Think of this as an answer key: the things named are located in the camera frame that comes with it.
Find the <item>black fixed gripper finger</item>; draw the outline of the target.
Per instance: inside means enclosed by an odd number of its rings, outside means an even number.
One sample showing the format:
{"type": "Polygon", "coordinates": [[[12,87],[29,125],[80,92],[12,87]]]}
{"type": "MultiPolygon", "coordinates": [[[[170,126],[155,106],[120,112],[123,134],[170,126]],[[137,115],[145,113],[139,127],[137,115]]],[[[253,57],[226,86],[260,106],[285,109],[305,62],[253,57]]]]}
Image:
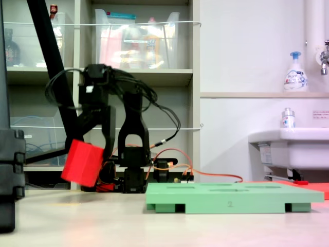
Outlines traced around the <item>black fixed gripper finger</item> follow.
{"type": "Polygon", "coordinates": [[[110,105],[105,107],[101,111],[101,117],[102,134],[105,138],[103,157],[110,157],[115,142],[116,109],[110,105]]]}

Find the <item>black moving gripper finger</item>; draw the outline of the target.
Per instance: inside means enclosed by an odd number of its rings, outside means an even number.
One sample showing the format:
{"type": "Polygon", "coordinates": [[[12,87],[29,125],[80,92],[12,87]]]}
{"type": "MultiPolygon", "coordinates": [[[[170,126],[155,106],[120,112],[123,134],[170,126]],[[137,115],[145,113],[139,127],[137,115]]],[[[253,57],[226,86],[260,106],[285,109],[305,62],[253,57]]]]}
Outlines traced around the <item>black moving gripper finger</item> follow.
{"type": "Polygon", "coordinates": [[[101,111],[92,110],[92,111],[83,111],[77,119],[76,139],[84,142],[83,135],[89,132],[96,125],[101,124],[101,111]]]}

